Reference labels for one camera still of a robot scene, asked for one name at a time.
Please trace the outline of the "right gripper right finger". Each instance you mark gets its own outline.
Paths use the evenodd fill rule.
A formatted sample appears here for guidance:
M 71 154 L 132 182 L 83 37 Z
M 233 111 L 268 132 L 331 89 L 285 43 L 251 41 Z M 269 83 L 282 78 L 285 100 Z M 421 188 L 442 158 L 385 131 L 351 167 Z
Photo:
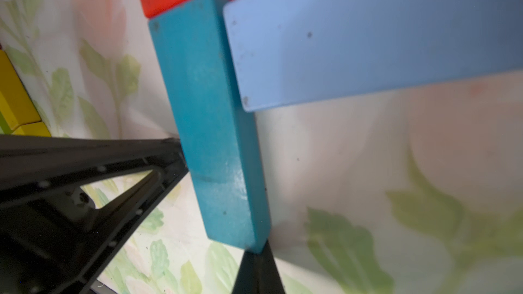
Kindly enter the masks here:
M 285 294 L 269 242 L 260 254 L 245 251 L 232 294 Z

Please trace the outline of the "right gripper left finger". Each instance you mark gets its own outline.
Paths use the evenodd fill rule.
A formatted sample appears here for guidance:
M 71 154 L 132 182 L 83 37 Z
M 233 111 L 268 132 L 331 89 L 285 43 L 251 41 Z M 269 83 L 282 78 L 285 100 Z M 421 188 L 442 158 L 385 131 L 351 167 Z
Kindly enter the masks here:
M 187 172 L 174 138 L 1 136 L 1 292 L 90 293 Z

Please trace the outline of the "yellow block crosswise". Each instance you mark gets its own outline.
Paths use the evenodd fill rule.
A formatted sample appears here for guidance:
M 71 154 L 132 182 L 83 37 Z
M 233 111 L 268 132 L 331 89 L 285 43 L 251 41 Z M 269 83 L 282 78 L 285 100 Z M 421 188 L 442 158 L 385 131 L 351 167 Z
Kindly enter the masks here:
M 47 126 L 43 122 L 21 125 L 12 132 L 12 135 L 51 137 Z

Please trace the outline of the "short yellow block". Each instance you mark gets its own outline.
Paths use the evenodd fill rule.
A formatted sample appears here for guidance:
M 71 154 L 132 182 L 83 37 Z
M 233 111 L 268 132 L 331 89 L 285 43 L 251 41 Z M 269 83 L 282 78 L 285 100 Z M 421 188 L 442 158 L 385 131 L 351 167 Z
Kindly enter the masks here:
M 1 50 L 1 114 L 12 132 L 21 125 L 42 121 L 3 50 Z

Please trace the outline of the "teal block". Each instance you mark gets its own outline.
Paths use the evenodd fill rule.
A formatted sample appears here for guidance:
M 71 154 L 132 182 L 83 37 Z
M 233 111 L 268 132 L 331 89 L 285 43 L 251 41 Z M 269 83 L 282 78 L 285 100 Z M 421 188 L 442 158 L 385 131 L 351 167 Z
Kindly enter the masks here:
M 256 120 L 242 108 L 227 0 L 189 0 L 148 23 L 207 236 L 260 253 L 271 221 Z

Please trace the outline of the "light blue block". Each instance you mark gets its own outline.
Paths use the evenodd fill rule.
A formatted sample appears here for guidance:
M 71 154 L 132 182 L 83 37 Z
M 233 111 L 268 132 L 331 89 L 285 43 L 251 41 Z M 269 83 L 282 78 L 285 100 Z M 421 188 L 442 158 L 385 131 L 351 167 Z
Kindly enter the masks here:
M 234 0 L 248 112 L 516 71 L 522 0 Z

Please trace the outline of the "green block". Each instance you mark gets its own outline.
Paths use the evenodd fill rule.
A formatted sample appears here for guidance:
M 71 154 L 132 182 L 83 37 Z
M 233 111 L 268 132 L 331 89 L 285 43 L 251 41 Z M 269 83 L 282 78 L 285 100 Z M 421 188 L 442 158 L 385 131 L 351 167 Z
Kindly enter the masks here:
M 10 128 L 2 114 L 0 114 L 0 131 L 1 134 L 5 135 L 9 135 L 12 133 L 12 129 Z

